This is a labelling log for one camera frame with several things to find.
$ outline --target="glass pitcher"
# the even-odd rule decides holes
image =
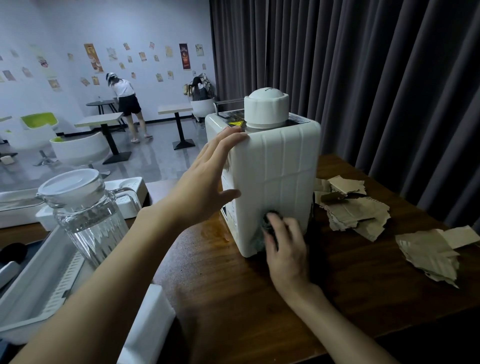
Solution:
[[[59,174],[42,184],[37,192],[37,197],[53,209],[58,224],[93,268],[103,262],[128,231],[115,202],[122,196],[128,196],[140,211],[133,189],[105,189],[100,172],[94,169]]]

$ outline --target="forearm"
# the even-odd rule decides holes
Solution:
[[[12,363],[116,363],[153,275],[182,231],[166,210],[142,210],[115,250]]]
[[[397,361],[375,340],[343,317],[318,286],[287,300],[337,364],[393,364]]]

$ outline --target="black baseboard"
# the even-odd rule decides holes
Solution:
[[[180,119],[191,119],[193,118],[193,114],[192,115],[187,115],[187,116],[180,116]],[[155,124],[157,122],[163,122],[163,121],[172,121],[172,120],[175,120],[175,118],[165,118],[165,119],[157,119],[157,120],[148,120],[148,121],[145,121],[145,124]],[[115,129],[118,129],[118,127],[121,126],[122,128],[127,128],[127,124],[123,124],[123,125],[109,125],[108,128],[111,129],[111,130],[115,130]],[[69,133],[69,134],[65,134],[65,133],[57,133],[57,136],[79,136],[79,135],[88,135],[88,134],[93,134],[93,133],[96,133],[96,132],[99,132],[101,131],[101,128],[98,127],[98,128],[93,128],[92,130],[88,130],[88,131],[85,131],[85,132],[78,132],[78,133]]]

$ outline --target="black shorts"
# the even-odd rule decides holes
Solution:
[[[138,114],[140,111],[142,111],[142,108],[135,94],[119,97],[119,112],[123,112],[124,116]]]

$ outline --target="green cushion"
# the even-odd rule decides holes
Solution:
[[[40,114],[32,114],[22,116],[22,120],[25,125],[29,128],[38,128],[46,124],[56,125],[58,123],[57,119],[51,112],[42,112]]]

